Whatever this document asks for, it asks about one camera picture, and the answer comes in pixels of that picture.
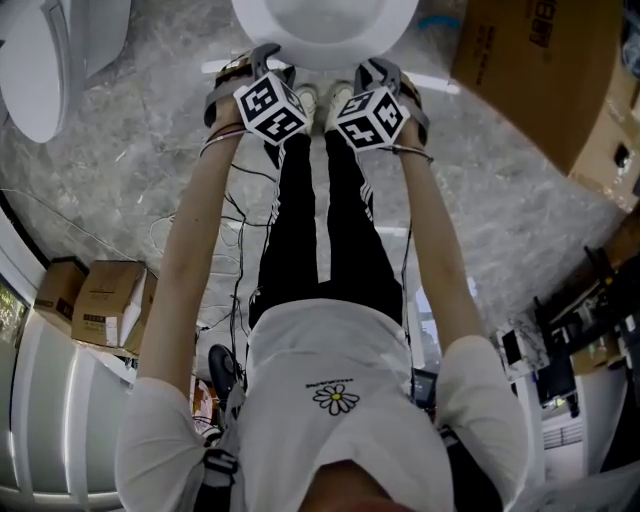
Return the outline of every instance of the black strap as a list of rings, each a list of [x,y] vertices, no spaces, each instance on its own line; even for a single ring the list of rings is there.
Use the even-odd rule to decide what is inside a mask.
[[[194,512],[228,512],[231,509],[231,487],[202,485],[198,491]]]
[[[455,432],[446,428],[440,432],[440,436],[449,454],[456,511],[501,512],[504,510],[502,498],[496,486],[478,466]]]

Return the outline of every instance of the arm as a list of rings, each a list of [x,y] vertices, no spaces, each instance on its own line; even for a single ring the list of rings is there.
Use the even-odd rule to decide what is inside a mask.
[[[241,123],[235,100],[218,105],[212,133]],[[226,131],[237,130],[232,126]],[[187,398],[200,302],[218,237],[229,168],[240,137],[210,146],[193,169],[165,246],[160,279],[144,332],[138,377],[152,377],[178,388]]]
[[[398,142],[422,147],[415,121],[407,122]],[[401,159],[422,286],[445,354],[436,383],[437,424],[455,431],[507,505],[520,492],[527,467],[522,407],[495,349],[483,338],[460,245],[429,164],[411,153]]]
[[[398,143],[422,148],[413,119],[407,121]],[[400,160],[409,192],[422,286],[445,353],[454,341],[472,334],[483,336],[484,329],[469,293],[460,244],[429,163],[413,153],[401,153]]]

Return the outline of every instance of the toilet bowl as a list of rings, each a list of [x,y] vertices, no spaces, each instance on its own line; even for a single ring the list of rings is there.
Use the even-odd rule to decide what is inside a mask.
[[[381,55],[400,39],[418,0],[232,0],[257,45],[306,69],[340,69]]]
[[[47,142],[77,107],[87,78],[124,47],[131,0],[0,4],[0,94],[27,137]]]

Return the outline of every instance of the person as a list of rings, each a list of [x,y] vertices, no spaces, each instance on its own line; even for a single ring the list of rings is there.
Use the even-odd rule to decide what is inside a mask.
[[[315,89],[296,92],[313,119]],[[335,126],[352,95],[348,83],[334,87],[326,124],[328,282],[318,282],[316,269],[310,127],[271,149],[280,175],[249,313],[248,388],[236,423],[238,510],[452,511],[452,470],[437,431],[445,426],[507,506],[527,467],[524,414],[485,338],[429,163],[403,152],[421,281],[444,354],[435,425],[408,396],[402,287],[374,228],[371,188]],[[212,133],[241,123],[233,98],[220,100]],[[399,144],[422,149],[418,133],[408,120]],[[188,401],[193,339],[239,142],[227,138],[201,155],[166,244],[116,453],[118,493],[131,512],[193,510],[205,479],[205,441]]]

